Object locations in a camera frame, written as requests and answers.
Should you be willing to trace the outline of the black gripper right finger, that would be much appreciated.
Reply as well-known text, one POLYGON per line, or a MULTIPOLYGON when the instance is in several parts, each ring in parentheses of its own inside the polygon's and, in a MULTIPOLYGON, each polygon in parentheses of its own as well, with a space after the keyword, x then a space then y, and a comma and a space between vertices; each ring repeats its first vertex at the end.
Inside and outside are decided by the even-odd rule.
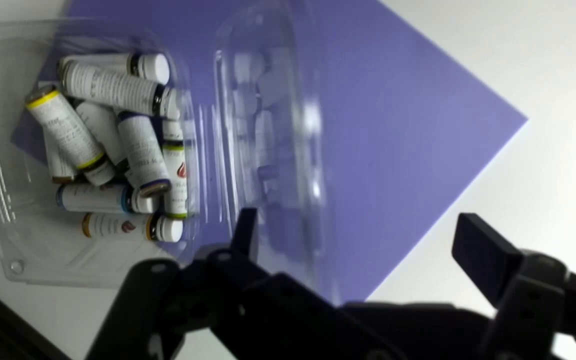
POLYGON ((457 222, 452 259, 481 295, 496 307, 524 255, 485 219, 474 213, 463 213, 457 222))

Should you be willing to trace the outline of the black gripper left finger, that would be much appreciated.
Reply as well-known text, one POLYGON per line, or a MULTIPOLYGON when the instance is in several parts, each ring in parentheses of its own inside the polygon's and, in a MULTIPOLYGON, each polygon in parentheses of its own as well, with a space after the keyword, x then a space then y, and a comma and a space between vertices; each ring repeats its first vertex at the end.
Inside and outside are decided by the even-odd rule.
POLYGON ((247 259, 254 255, 257 219, 257 208, 242 208, 233 234, 231 249, 247 259))

